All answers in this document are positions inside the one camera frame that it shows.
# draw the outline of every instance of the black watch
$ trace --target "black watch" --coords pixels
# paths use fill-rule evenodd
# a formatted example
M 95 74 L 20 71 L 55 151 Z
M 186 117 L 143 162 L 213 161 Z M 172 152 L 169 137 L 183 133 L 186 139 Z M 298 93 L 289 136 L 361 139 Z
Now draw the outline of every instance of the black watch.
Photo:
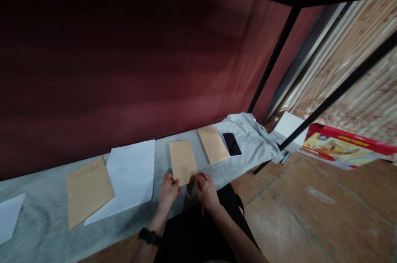
M 147 244 L 152 244 L 154 246 L 159 246 L 162 238 L 158 236 L 154 231 L 149 231 L 146 228 L 142 228 L 139 232 L 138 239 L 146 241 Z

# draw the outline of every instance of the black pants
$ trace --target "black pants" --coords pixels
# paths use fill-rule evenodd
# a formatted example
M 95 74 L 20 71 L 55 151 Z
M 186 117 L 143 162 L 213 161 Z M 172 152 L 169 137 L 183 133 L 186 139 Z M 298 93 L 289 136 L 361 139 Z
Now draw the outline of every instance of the black pants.
M 230 217 L 259 249 L 239 210 L 239 198 L 231 184 L 220 189 L 218 197 Z M 206 262 L 215 259 L 236 262 L 229 244 L 212 218 L 207 212 L 202 218 L 200 204 L 167 221 L 155 262 Z

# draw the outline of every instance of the paper sheet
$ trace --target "paper sheet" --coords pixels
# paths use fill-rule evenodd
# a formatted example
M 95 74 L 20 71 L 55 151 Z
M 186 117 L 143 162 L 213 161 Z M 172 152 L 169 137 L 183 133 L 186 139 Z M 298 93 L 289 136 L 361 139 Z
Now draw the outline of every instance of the paper sheet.
M 170 142 L 170 154 L 174 179 L 179 180 L 179 186 L 188 184 L 190 177 L 199 172 L 190 141 Z
M 0 244 L 12 237 L 25 195 L 24 193 L 0 203 Z
M 211 165 L 230 158 L 230 154 L 215 126 L 198 129 L 197 133 Z
M 69 173 L 66 184 L 69 229 L 83 222 L 115 196 L 102 157 Z
M 115 197 L 84 226 L 150 201 L 153 194 L 155 140 L 112 148 L 106 169 Z

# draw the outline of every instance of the tiled floor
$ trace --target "tiled floor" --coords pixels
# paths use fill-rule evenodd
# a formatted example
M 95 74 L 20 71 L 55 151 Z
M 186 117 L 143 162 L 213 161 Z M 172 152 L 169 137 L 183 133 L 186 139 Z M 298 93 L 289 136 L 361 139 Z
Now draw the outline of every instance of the tiled floor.
M 232 182 L 270 262 L 397 262 L 397 167 L 352 171 L 294 153 Z M 83 261 L 128 262 L 136 236 Z

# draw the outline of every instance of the red wall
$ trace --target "red wall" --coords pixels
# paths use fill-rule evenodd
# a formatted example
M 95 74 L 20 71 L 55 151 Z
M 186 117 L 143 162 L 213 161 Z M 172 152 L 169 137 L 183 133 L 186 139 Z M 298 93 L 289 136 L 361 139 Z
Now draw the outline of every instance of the red wall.
M 287 41 L 277 59 L 276 64 L 269 76 L 265 87 L 259 96 L 252 114 L 255 115 L 258 122 L 263 121 L 269 108 L 274 93 L 289 66 L 299 52 L 312 26 L 315 24 L 318 16 L 321 14 L 324 6 L 308 7 L 301 10 L 294 27 L 289 34 Z
M 290 7 L 3 0 L 0 177 L 246 111 Z

